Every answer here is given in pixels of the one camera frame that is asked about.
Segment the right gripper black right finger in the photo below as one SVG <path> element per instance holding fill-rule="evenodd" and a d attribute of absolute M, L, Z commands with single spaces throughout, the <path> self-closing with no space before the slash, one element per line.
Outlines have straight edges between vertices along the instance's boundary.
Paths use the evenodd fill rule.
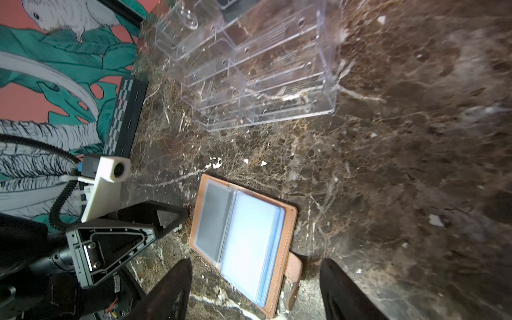
<path fill-rule="evenodd" d="M 319 286 L 326 319 L 387 319 L 332 259 L 321 262 Z"/>

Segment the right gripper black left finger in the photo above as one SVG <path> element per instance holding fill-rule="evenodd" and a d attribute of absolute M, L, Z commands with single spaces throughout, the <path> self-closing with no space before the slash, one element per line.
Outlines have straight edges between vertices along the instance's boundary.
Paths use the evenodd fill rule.
<path fill-rule="evenodd" d="M 185 319 L 192 277 L 190 258 L 179 260 L 125 319 Z"/>

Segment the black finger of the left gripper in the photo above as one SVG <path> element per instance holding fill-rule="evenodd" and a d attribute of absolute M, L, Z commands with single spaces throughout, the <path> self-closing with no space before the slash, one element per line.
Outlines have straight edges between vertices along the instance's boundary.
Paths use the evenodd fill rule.
<path fill-rule="evenodd" d="M 144 201 L 108 213 L 106 219 L 152 225 L 157 238 L 162 238 L 189 218 L 189 210 L 158 201 Z"/>

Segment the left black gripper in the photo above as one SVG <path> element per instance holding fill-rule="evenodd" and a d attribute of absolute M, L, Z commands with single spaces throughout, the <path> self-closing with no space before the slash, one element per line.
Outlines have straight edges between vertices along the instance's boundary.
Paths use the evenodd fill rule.
<path fill-rule="evenodd" d="M 58 225 L 51 235 L 44 223 L 1 214 L 2 319 L 81 319 L 79 284 L 97 287 L 157 240 L 140 223 Z"/>

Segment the clear plastic organizer box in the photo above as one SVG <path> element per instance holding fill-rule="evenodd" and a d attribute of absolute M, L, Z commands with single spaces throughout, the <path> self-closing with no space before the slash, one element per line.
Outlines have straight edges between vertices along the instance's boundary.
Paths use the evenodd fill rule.
<path fill-rule="evenodd" d="M 155 46 L 206 131 L 332 113 L 334 1 L 176 1 L 155 24 Z"/>

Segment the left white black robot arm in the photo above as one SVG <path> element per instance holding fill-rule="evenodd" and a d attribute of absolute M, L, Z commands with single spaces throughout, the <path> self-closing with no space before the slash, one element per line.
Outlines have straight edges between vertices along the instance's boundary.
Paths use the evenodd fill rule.
<path fill-rule="evenodd" d="M 144 292 L 126 266 L 189 217 L 144 201 L 50 235 L 1 215 L 2 319 L 125 319 Z"/>

